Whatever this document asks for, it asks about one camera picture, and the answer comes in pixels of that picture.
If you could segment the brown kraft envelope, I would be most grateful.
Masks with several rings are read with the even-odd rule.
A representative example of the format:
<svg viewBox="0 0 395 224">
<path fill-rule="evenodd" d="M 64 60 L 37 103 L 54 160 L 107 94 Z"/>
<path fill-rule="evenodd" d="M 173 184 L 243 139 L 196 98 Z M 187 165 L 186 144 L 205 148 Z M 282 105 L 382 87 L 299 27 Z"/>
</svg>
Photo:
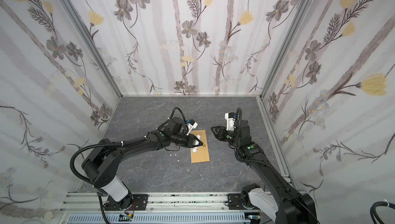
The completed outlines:
<svg viewBox="0 0 395 224">
<path fill-rule="evenodd" d="M 195 135 L 203 143 L 202 146 L 192 148 L 191 163 L 209 162 L 209 150 L 207 144 L 207 135 L 205 130 L 192 131 L 191 134 Z"/>
</svg>

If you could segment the white glue stick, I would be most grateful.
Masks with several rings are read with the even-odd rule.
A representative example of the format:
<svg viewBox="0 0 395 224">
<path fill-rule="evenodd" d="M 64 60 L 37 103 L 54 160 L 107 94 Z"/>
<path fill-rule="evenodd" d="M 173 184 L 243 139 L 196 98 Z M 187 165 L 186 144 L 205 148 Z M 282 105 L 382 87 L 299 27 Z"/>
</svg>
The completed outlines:
<svg viewBox="0 0 395 224">
<path fill-rule="evenodd" d="M 193 144 L 199 146 L 199 145 L 200 145 L 200 138 L 201 138 L 200 135 L 196 135 Z M 192 149 L 192 152 L 193 152 L 193 153 L 197 153 L 197 150 L 198 150 L 197 147 L 194 147 L 194 148 Z"/>
</svg>

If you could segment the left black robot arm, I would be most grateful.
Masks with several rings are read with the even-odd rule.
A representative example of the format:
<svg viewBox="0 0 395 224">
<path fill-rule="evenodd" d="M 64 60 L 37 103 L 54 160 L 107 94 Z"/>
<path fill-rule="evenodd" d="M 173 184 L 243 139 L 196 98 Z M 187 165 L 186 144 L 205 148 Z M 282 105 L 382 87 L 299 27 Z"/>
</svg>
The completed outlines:
<svg viewBox="0 0 395 224">
<path fill-rule="evenodd" d="M 141 138 L 120 142 L 104 139 L 91 148 L 91 153 L 81 167 L 88 182 L 111 200 L 116 203 L 131 202 L 132 193 L 117 176 L 121 162 L 143 153 L 165 149 L 172 143 L 185 148 L 200 147 L 203 142 L 191 133 L 197 126 L 194 120 L 184 121 L 176 117 Z"/>
</svg>

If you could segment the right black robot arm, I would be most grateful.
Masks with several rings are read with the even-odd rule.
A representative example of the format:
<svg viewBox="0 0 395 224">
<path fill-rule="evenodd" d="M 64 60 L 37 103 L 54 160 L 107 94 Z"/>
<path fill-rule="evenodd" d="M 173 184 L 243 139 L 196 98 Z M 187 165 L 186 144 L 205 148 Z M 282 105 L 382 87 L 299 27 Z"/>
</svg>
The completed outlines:
<svg viewBox="0 0 395 224">
<path fill-rule="evenodd" d="M 217 140 L 234 149 L 236 159 L 248 165 L 264 182 L 271 196 L 257 185 L 244 187 L 241 196 L 245 208 L 258 208 L 276 224 L 318 224 L 315 203 L 309 194 L 291 186 L 274 168 L 263 149 L 252 140 L 248 121 L 236 121 L 233 130 L 211 128 Z"/>
</svg>

